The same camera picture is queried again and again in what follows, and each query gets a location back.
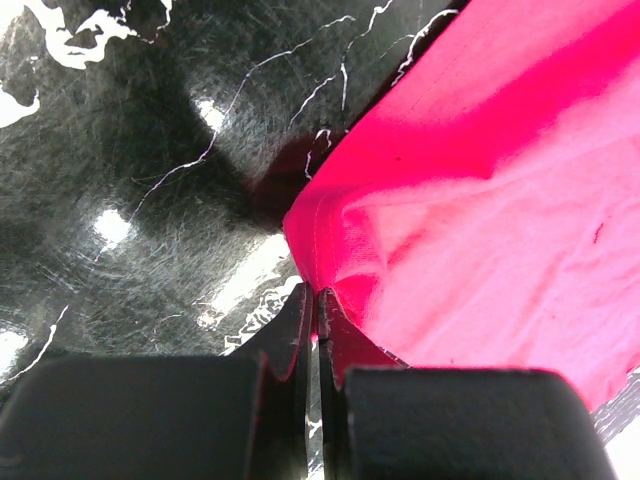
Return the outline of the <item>bright pink t shirt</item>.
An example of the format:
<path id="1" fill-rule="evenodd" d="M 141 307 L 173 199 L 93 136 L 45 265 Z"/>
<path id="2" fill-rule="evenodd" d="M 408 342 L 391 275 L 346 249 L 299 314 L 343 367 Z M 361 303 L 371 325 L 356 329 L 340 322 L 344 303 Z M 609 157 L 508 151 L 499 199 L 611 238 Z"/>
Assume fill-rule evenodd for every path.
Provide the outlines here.
<path id="1" fill-rule="evenodd" d="M 639 365 L 639 5 L 473 1 L 284 220 L 304 280 L 415 367 Z"/>

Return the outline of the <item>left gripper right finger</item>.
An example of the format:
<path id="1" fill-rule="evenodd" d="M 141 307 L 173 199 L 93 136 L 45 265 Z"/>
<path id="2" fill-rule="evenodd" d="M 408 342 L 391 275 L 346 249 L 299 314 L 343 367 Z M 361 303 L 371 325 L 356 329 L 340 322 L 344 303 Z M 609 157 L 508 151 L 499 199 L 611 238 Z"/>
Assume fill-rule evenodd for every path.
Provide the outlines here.
<path id="1" fill-rule="evenodd" d="M 541 370 L 411 368 L 347 318 L 317 316 L 328 479 L 611 479 L 591 417 Z"/>

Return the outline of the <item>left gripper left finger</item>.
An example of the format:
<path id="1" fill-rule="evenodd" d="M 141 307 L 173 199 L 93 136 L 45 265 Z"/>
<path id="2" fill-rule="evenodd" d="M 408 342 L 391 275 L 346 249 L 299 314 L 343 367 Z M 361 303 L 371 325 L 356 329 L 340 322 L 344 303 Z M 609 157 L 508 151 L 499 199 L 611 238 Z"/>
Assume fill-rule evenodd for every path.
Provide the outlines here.
<path id="1" fill-rule="evenodd" d="M 5 479 L 303 479 L 313 294 L 226 356 L 68 357 L 1 412 Z"/>

